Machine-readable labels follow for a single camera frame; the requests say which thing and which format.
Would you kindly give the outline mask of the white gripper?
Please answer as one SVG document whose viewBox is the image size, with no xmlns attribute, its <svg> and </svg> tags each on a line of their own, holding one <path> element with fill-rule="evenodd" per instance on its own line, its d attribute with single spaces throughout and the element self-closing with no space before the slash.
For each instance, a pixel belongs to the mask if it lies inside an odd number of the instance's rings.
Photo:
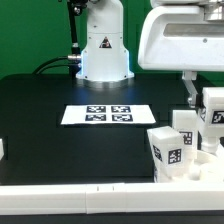
<svg viewBox="0 0 224 224">
<path fill-rule="evenodd" d="M 224 71 L 224 0 L 150 0 L 138 64 L 144 70 L 179 70 L 197 105 L 195 71 Z"/>
</svg>

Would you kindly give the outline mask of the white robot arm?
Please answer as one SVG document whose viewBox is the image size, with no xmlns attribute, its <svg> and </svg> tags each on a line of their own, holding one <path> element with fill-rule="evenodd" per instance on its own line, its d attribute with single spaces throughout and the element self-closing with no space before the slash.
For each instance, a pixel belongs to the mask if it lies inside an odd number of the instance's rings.
<svg viewBox="0 0 224 224">
<path fill-rule="evenodd" d="M 193 81 L 199 71 L 224 71 L 224 0 L 150 0 L 140 36 L 144 70 L 181 71 L 192 107 L 202 103 Z M 121 82 L 129 73 L 119 0 L 89 0 L 87 45 L 79 77 L 97 86 Z"/>
</svg>

